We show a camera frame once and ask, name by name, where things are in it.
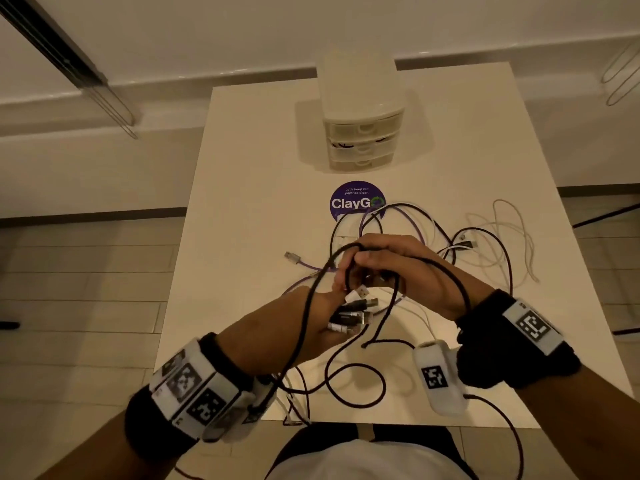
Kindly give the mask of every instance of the bundle of usb connectors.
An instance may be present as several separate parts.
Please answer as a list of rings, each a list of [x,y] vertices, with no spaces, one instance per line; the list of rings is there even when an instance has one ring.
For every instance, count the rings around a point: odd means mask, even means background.
[[[345,298],[345,304],[331,316],[327,328],[352,335],[371,323],[378,298],[367,298],[368,295],[369,290],[364,285],[352,290]]]

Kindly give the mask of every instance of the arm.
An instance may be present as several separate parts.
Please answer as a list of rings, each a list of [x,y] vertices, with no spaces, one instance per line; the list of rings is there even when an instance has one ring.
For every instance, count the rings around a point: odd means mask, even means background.
[[[299,287],[220,332],[216,341],[222,352],[250,376],[281,372],[298,340],[308,291],[308,287]],[[326,329],[344,297],[343,292],[314,295],[307,334],[296,364],[315,358],[349,338]],[[169,458],[151,463],[140,458],[127,441],[122,412],[38,480],[156,480],[169,475],[177,461],[178,458]]]
[[[334,289],[344,287],[344,270],[353,259],[372,271],[373,279],[380,279],[377,271],[395,271],[401,276],[401,291],[444,318],[456,320],[465,313],[459,290],[435,268],[408,257],[418,256],[437,260],[457,275],[472,306],[493,291],[411,236],[367,234],[359,241],[380,250],[347,250]],[[633,398],[585,366],[574,375],[547,377],[516,392],[579,478],[638,478],[640,404]]]

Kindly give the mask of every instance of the hand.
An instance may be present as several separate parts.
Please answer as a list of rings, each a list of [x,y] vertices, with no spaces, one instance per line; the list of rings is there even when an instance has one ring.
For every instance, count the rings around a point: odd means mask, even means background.
[[[393,287],[393,282],[384,281],[380,271],[395,271],[400,275],[400,293],[416,300],[428,309],[449,320],[456,320],[466,310],[462,295],[456,284],[435,266],[429,266],[416,256],[437,261],[451,270],[465,287],[471,306],[476,306],[493,292],[493,288],[461,269],[444,261],[435,252],[410,235],[366,234],[358,239],[366,248],[379,251],[359,251],[357,248],[346,250],[335,274],[333,290],[345,289],[345,270],[352,260],[356,262],[350,276],[350,287],[359,286],[357,282],[363,276],[363,270],[369,274],[366,285]]]
[[[220,332],[216,337],[218,345],[249,375],[281,372],[298,341],[308,293],[307,286],[300,286],[249,313]],[[344,297],[341,290],[314,295],[305,341],[294,365],[318,357],[349,338],[326,328],[331,315],[344,303]]]

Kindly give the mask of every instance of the baseboard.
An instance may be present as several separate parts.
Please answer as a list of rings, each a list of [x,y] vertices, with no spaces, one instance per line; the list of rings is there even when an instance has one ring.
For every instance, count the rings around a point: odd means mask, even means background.
[[[640,194],[640,184],[578,185],[558,187],[560,197],[595,197],[599,195]]]
[[[90,212],[87,214],[60,214],[57,216],[8,217],[0,219],[0,228],[72,224],[78,222],[132,221],[162,217],[185,217],[186,207],[167,209],[119,210],[116,212]]]

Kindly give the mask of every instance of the forearm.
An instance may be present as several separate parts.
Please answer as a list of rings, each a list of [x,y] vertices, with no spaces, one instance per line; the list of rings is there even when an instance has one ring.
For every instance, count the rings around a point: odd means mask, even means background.
[[[176,461],[151,464],[138,457],[127,443],[121,412],[38,480],[164,479]]]
[[[638,478],[640,404],[582,366],[516,391],[581,479]]]

